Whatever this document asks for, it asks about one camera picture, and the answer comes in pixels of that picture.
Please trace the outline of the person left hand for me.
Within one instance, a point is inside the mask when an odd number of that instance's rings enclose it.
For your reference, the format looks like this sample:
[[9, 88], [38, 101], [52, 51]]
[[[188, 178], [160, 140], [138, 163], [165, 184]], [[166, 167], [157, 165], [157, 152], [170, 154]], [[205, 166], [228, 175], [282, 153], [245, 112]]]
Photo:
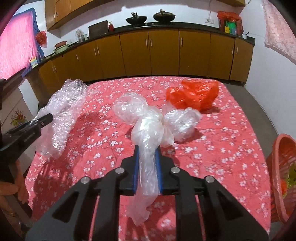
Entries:
[[16, 178], [14, 184], [1, 181], [1, 209], [9, 214], [14, 215], [14, 210], [9, 205], [5, 196], [17, 194], [18, 200], [28, 203], [29, 193], [25, 186], [25, 178], [22, 175], [20, 161], [16, 161]]

